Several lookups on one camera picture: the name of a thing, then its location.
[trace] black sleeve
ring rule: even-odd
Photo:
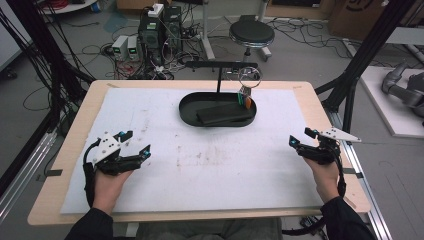
[[[321,208],[331,240],[375,239],[359,215],[343,200],[336,197]]]
[[[112,224],[112,217],[92,208],[75,223],[65,240],[112,240]]]

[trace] chair leg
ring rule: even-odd
[[[244,52],[243,62],[248,62],[247,60],[250,57],[250,48],[246,48],[246,52]]]

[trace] wooden table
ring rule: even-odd
[[[237,81],[223,81],[221,89],[238,89]],[[52,169],[62,169],[60,176],[48,177],[29,214],[31,225],[73,224],[82,214],[61,214],[60,209],[67,193],[75,163],[83,151],[85,140],[92,124],[102,106],[104,96],[109,88],[175,88],[175,89],[215,89],[216,81],[106,81],[94,82],[85,97],[74,123],[63,143]],[[262,81],[261,89],[293,90],[304,119],[308,126],[318,130],[331,127],[326,113],[316,96],[314,89],[307,82]],[[342,154],[345,168],[351,168],[347,157]],[[369,202],[355,174],[346,174],[347,192],[345,196],[355,211],[365,213],[370,210]],[[116,222],[165,221],[189,219],[223,219],[265,216],[300,216],[319,215],[319,209],[254,209],[225,210],[207,212],[161,212],[161,213],[120,213],[113,214]]]

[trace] black oval tray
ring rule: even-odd
[[[180,117],[195,127],[244,127],[253,122],[256,103],[240,106],[237,93],[195,92],[180,101]]]

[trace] white paper sheet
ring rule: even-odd
[[[288,145],[289,135],[312,144],[303,133],[306,125],[293,91],[254,89],[256,118],[241,128],[184,123],[178,105],[192,92],[111,88],[76,163],[61,213],[88,210],[82,170],[88,146],[105,131],[128,130],[134,136],[120,155],[135,155],[151,144],[152,156],[125,183],[115,212],[322,205],[309,167]]]

